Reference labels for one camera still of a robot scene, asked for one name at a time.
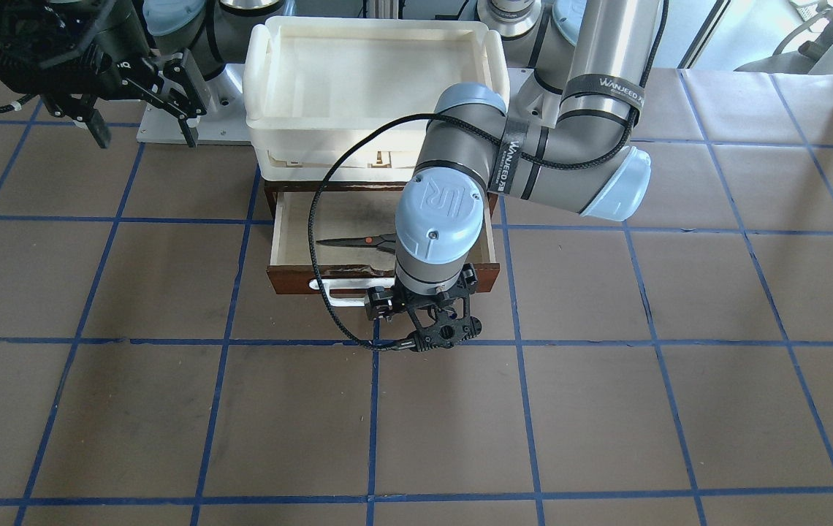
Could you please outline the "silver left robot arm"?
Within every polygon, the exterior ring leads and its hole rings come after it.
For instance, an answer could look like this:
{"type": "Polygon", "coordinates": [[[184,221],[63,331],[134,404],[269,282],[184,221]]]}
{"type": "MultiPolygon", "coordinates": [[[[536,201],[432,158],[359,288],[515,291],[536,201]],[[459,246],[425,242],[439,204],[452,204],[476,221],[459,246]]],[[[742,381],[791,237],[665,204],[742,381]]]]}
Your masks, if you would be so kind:
{"type": "Polygon", "coordinates": [[[481,332],[470,314],[476,271],[467,255],[482,233],[489,193],[621,222],[647,192],[653,164],[629,144],[663,36],[665,1],[586,3],[553,126],[508,113],[479,83],[446,88],[412,179],[395,211],[395,283],[371,289],[372,319],[406,313],[416,327],[390,350],[449,348],[481,332]]]}

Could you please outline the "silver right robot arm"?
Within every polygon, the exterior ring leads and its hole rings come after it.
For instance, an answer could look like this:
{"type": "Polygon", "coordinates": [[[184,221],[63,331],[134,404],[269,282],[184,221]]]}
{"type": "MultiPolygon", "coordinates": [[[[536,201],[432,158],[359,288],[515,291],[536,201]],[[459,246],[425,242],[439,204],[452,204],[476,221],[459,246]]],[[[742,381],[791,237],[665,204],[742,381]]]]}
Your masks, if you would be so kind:
{"type": "Polygon", "coordinates": [[[156,142],[236,141],[253,27],[293,1],[9,1],[0,18],[0,80],[36,94],[56,118],[112,134],[96,103],[142,101],[169,121],[156,142]]]}

